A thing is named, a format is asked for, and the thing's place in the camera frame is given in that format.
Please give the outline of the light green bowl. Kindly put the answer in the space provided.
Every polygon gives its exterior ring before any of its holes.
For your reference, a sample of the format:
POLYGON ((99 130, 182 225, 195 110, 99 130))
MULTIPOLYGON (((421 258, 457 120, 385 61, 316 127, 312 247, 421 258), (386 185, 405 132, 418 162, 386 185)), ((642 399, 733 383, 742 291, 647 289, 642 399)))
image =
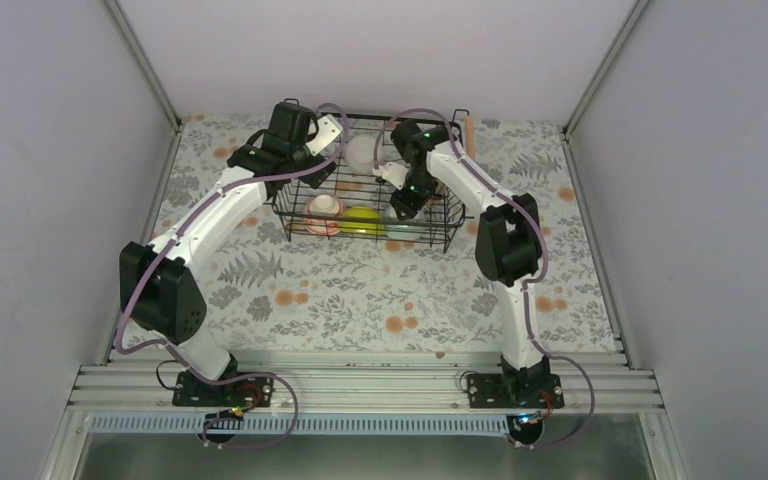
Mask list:
POLYGON ((422 225, 410 225, 397 217, 396 210, 389 206, 384 214, 383 224, 385 235, 393 240, 415 242, 419 240, 425 231, 422 225))

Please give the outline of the pink patterned bowl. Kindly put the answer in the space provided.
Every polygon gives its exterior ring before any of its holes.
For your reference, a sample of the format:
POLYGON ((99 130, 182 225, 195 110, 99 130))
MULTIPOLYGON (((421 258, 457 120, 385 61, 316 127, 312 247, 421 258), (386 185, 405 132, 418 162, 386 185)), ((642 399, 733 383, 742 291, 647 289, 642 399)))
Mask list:
POLYGON ((337 235, 340 233, 337 217, 344 209, 344 204, 339 198, 330 194, 317 195, 306 204, 304 228, 314 235, 337 235))

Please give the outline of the yellow-green bowl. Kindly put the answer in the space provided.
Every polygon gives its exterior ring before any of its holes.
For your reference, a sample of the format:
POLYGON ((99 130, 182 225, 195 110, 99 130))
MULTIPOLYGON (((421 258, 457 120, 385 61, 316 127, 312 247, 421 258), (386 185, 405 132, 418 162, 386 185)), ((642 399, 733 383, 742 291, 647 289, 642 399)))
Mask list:
POLYGON ((384 233, 381 214, 371 207, 348 207, 338 221, 342 232, 357 235, 379 236, 384 233))

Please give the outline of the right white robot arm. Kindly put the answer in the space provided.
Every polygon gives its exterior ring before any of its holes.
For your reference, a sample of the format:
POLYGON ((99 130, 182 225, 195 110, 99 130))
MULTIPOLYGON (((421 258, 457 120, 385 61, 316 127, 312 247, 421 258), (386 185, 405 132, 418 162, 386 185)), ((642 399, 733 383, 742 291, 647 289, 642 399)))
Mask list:
POLYGON ((534 198, 495 183, 443 125, 423 130, 414 120, 403 121, 390 139, 409 166, 390 199, 398 219, 415 217, 439 184, 478 214, 474 258, 493 284, 503 320, 501 391, 512 406, 527 406, 551 375, 548 358, 534 345, 531 321, 535 299, 528 286, 537 279, 545 250, 534 198))

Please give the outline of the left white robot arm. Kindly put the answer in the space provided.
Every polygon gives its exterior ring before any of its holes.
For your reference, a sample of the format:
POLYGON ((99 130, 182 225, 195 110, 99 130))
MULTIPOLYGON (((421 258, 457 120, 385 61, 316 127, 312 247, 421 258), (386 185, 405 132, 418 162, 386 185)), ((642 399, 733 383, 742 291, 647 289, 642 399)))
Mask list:
POLYGON ((197 276, 236 226, 292 180, 321 185, 347 144, 348 116, 326 103, 315 110, 283 101, 269 124, 228 158, 203 198, 147 244, 128 243, 119 256, 121 314, 115 351, 165 349, 199 380, 215 405, 237 394, 234 356, 203 322, 207 303, 197 276))

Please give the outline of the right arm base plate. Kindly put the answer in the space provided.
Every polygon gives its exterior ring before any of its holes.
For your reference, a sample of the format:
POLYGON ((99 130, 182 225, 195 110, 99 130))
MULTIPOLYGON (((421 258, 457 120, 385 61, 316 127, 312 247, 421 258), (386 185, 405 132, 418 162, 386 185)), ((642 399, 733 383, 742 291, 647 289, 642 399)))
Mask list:
POLYGON ((524 386, 509 382, 502 374, 468 373, 464 384, 473 409, 561 409, 566 406, 558 375, 528 380, 524 386))

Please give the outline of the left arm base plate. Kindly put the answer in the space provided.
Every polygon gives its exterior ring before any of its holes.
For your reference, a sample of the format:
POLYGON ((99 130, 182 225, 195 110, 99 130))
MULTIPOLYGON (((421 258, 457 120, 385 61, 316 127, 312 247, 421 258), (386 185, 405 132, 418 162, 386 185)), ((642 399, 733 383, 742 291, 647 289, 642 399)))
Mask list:
POLYGON ((274 390, 270 378, 248 378, 232 384, 209 385, 189 372, 178 375, 171 403, 176 407, 269 407, 274 390))

